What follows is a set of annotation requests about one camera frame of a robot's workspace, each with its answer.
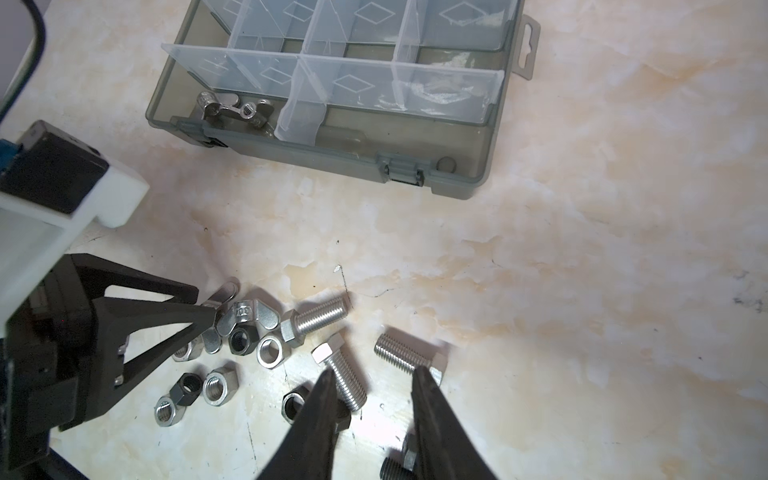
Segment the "blue component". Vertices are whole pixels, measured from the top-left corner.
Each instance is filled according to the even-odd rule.
[[[5,170],[20,148],[17,144],[0,138],[0,171]]]

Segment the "black cable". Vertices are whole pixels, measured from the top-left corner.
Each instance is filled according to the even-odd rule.
[[[40,58],[43,56],[43,48],[45,48],[45,24],[43,23],[43,15],[38,10],[38,6],[35,5],[34,0],[22,0],[24,6],[29,10],[29,15],[32,17],[32,23],[35,24],[35,43],[32,47],[32,52],[27,56],[24,66],[16,75],[16,79],[13,84],[8,88],[8,93],[3,97],[2,104],[0,104],[0,123],[5,119],[5,115],[8,110],[11,110],[16,98],[21,94],[27,81],[35,72],[35,69],[40,63]]]

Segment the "black hex nut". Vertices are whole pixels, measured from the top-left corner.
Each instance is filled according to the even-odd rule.
[[[168,396],[176,406],[188,407],[197,400],[202,391],[203,379],[194,373],[184,373],[170,388]]]
[[[230,352],[233,355],[248,355],[259,343],[259,330],[255,325],[236,326],[230,333]]]
[[[283,406],[280,409],[280,413],[283,414],[283,418],[286,422],[293,424],[296,417],[299,415],[299,411],[304,407],[304,402],[310,396],[310,391],[304,385],[299,385],[295,389],[286,393],[283,397]]]

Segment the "silver hex nut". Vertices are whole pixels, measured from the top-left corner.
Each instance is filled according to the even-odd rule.
[[[200,356],[203,352],[203,347],[203,338],[201,336],[196,336],[187,345],[174,352],[170,357],[177,362],[189,362]]]
[[[274,369],[290,356],[290,347],[278,335],[265,335],[256,347],[256,358],[265,369]]]
[[[223,366],[205,377],[203,398],[208,405],[219,407],[230,401],[237,387],[237,372]]]
[[[184,416],[187,407],[177,406],[170,396],[161,396],[154,405],[154,421],[161,427],[176,425]]]

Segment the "gray plastic box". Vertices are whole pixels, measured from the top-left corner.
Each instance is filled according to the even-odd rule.
[[[192,144],[230,147],[251,157],[380,183],[394,180],[426,186],[434,194],[467,199],[490,174],[511,73],[530,79],[533,72],[539,26],[521,14],[523,4],[523,0],[517,3],[503,28],[500,49],[480,51],[423,45],[415,54],[416,64],[504,71],[502,92],[498,102],[488,109],[487,121],[483,124],[329,105],[317,131],[315,145],[294,144],[278,140],[270,133],[285,106],[283,97],[237,92],[242,101],[269,98],[275,103],[277,110],[270,118],[272,128],[265,131],[254,130],[242,121],[232,119],[202,120],[194,112],[196,98],[209,88],[173,58],[166,62],[146,117],[151,126],[169,131]],[[227,26],[233,24],[232,18],[226,16],[227,10],[214,10],[218,12],[212,13],[200,0],[192,0],[174,43],[227,47],[230,41]],[[526,25],[530,25],[531,30],[531,53],[521,68],[518,63]],[[278,49],[284,53],[299,53],[302,43],[301,38],[287,35],[281,39]],[[344,57],[388,61],[393,53],[392,45],[350,41]]]

